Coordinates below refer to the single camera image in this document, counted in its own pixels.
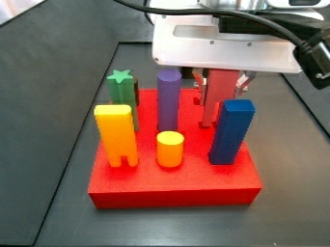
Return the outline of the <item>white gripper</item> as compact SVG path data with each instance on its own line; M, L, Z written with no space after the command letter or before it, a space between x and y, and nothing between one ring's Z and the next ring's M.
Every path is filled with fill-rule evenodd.
M217 17L213 12L238 11L318 21L322 15L315 11L325 7L325 0L151 0L151 6L166 10L197 9L209 12L151 16L155 25L154 60L160 65L193 68L201 105L205 105L207 86L203 69L245 70L237 82L235 96L247 92L255 71L302 71L291 41L259 25L249 27L245 20Z

